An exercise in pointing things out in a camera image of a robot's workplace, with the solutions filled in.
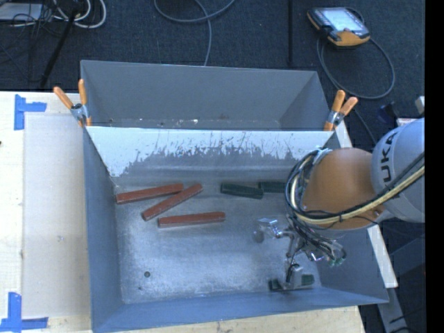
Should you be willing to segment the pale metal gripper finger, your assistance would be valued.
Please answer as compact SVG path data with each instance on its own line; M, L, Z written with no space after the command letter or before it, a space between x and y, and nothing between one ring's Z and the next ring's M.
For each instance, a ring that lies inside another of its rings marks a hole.
M262 243L266 238L279 239L282 237L282 231L278 227L276 219L261 218L257 220L255 229L255 241Z
M303 267L299 264L291 264L284 277L283 287L286 290L295 290L302 287Z

